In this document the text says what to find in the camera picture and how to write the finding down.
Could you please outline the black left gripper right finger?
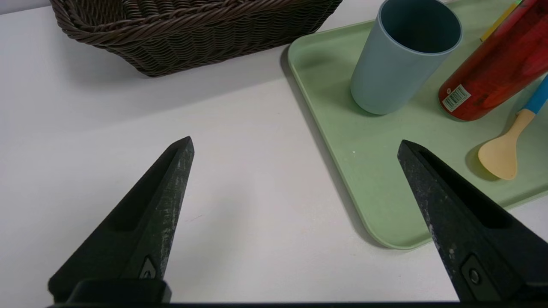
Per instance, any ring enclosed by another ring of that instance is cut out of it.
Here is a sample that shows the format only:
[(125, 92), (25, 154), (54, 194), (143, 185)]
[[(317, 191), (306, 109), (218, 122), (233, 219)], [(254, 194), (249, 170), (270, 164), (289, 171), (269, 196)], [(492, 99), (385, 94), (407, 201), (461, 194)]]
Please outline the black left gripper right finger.
[(545, 240), (425, 147), (397, 158), (460, 302), (547, 302)]

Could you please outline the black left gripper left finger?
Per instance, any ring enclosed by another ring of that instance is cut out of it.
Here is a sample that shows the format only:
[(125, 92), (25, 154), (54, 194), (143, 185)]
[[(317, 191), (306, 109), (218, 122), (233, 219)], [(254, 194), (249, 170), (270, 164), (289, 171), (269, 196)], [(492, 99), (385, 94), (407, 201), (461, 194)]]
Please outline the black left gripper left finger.
[(49, 279), (55, 304), (165, 304), (170, 258), (192, 162), (172, 143)]

